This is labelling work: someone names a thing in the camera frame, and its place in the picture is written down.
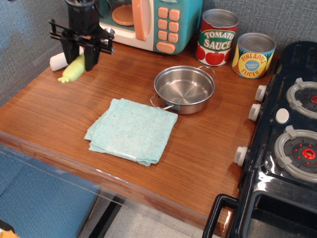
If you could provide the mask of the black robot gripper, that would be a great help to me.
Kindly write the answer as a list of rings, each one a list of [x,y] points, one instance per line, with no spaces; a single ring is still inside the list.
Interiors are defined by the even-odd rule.
[[[50,35],[53,39],[59,40],[62,44],[62,49],[66,58],[66,62],[71,64],[79,56],[79,46],[71,40],[62,38],[60,35],[63,31],[69,30],[72,33],[79,35],[99,35],[100,18],[103,18],[99,10],[100,2],[98,0],[67,0],[68,18],[51,18],[49,24],[51,25]],[[84,49],[85,70],[90,71],[98,63],[100,49],[88,44]]]

